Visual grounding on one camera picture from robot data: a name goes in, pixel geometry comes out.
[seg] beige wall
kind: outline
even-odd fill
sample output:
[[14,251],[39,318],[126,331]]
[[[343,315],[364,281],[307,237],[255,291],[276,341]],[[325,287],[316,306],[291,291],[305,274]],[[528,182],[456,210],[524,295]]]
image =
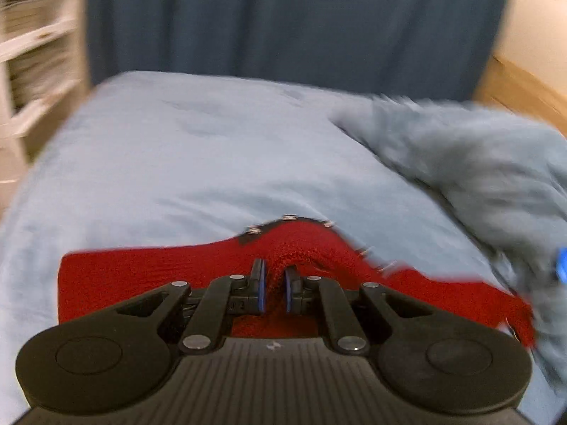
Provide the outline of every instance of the beige wall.
[[508,0],[494,53],[567,97],[567,0]]

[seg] white shelf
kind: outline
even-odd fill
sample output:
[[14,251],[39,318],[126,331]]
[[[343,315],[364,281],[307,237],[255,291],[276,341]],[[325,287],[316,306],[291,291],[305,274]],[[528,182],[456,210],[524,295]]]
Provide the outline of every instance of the white shelf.
[[31,101],[10,120],[12,135],[15,137],[27,135],[29,130],[78,84],[79,80],[66,80],[44,97]]
[[63,20],[24,33],[0,44],[0,62],[10,61],[50,41],[61,38],[77,28],[77,21]]
[[[29,152],[37,153],[45,143],[43,139],[49,138],[49,126],[54,122],[57,124],[64,119],[63,115],[69,114],[75,101],[79,100],[76,93],[81,91],[79,86],[85,77],[80,63],[82,57],[79,58],[82,53],[79,20],[83,17],[84,0],[42,0],[45,2],[43,7],[28,6],[31,16],[21,11],[23,17],[28,17],[28,25],[22,24],[21,28],[45,25],[9,38],[8,31],[11,31],[11,34],[14,32],[13,22],[18,16],[14,11],[18,8],[8,5],[15,1],[21,0],[0,0],[2,8],[9,8],[7,12],[0,12],[0,215],[8,206],[19,181],[29,168]],[[22,81],[16,81],[19,78],[18,66],[22,66],[25,59],[21,59],[20,63],[15,59],[49,43],[57,47],[55,51],[63,46],[69,54],[68,60],[65,61],[67,65],[62,65],[64,80],[55,83],[56,87],[51,86],[51,89],[38,99],[25,103],[31,97],[38,97],[36,94],[43,90],[43,87],[35,85],[34,77],[30,75]],[[44,58],[45,55],[42,56],[41,62],[47,62]],[[49,87],[53,83],[44,82],[43,85]],[[15,111],[15,103],[24,106]],[[67,104],[69,112],[61,113],[66,110]],[[44,117],[48,117],[45,123],[42,121]]]

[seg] metal screw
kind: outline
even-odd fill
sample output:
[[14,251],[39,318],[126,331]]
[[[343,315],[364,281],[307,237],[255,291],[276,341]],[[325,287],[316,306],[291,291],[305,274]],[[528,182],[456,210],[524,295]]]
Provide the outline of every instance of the metal screw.
[[347,351],[359,351],[366,347],[366,341],[355,335],[347,335],[338,340],[338,346]]
[[391,272],[395,271],[395,270],[391,270],[391,268],[396,267],[398,264],[398,261],[392,261],[390,262],[388,265],[385,265],[383,267],[378,268],[378,271],[384,275],[388,275],[391,274]]
[[191,350],[203,350],[211,345],[211,339],[201,334],[188,335],[183,339],[183,345]]
[[358,252],[358,255],[360,255],[361,257],[366,257],[370,253],[370,251],[372,251],[372,246],[359,249],[357,252]]
[[516,332],[516,330],[514,329],[514,326],[512,326],[510,324],[510,322],[508,321],[508,318],[506,318],[506,326],[508,327],[508,331],[510,331],[510,334],[512,335],[512,337],[514,337],[514,339],[516,339],[518,342],[522,342],[520,340],[520,338],[518,337],[518,333]]
[[262,233],[262,230],[260,230],[260,228],[256,227],[256,225],[250,225],[250,227],[248,227],[246,229],[246,233],[248,233],[248,234],[260,234],[260,233]]

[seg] ribbed black surface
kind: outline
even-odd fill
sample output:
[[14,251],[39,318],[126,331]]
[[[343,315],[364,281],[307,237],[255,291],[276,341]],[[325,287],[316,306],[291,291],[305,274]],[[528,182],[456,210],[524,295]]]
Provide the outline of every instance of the ribbed black surface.
[[512,410],[448,417],[394,396],[364,358],[321,339],[226,340],[184,358],[160,391],[124,410],[64,416],[33,409],[18,425],[526,425]]

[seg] wooden bed frame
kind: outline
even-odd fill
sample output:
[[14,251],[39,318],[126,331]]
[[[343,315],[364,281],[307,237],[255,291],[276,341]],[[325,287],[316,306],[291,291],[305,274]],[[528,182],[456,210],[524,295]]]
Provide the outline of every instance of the wooden bed frame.
[[[0,0],[4,7],[6,0]],[[89,95],[84,7],[57,0],[45,27],[8,39],[0,12],[0,216],[33,156]],[[551,123],[567,136],[567,0],[508,0],[493,57],[474,99]],[[8,62],[56,39],[67,40],[69,77],[23,109],[13,107]]]

